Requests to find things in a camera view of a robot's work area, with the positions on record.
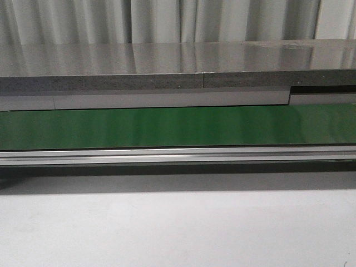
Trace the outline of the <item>aluminium conveyor frame rail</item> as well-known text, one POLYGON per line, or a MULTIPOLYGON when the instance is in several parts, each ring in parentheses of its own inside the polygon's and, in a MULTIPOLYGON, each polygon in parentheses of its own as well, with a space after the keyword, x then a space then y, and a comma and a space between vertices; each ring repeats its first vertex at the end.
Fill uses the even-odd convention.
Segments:
POLYGON ((354 163, 354 144, 117 147, 1 152, 1 169, 354 163))

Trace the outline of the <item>grey stone countertop slab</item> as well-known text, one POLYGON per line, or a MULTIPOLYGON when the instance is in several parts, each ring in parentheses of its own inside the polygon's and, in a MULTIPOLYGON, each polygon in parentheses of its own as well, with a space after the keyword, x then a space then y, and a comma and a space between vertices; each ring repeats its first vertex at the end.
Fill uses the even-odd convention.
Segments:
POLYGON ((1 47, 3 96, 354 85, 354 40, 1 47))

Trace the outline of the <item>green conveyor belt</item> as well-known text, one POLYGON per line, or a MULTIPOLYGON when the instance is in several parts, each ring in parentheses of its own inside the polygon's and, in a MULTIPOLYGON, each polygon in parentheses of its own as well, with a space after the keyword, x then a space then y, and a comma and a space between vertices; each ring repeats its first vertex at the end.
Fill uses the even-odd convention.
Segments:
POLYGON ((353 104, 1 113, 3 151, 353 143, 353 104))

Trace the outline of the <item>white pleated curtain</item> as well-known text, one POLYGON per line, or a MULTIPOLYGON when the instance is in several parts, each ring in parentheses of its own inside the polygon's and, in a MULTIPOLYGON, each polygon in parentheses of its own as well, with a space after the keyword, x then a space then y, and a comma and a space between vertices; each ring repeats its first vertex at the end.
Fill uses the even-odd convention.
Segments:
POLYGON ((280 39, 355 39, 355 2, 1 2, 2 45, 280 39))

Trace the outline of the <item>grey panel under countertop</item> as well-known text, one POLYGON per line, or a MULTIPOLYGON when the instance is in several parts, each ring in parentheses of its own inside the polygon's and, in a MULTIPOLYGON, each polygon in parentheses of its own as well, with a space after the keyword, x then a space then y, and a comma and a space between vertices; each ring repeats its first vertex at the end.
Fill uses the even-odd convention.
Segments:
POLYGON ((259 86, 5 93, 1 111, 355 103, 355 86, 259 86))

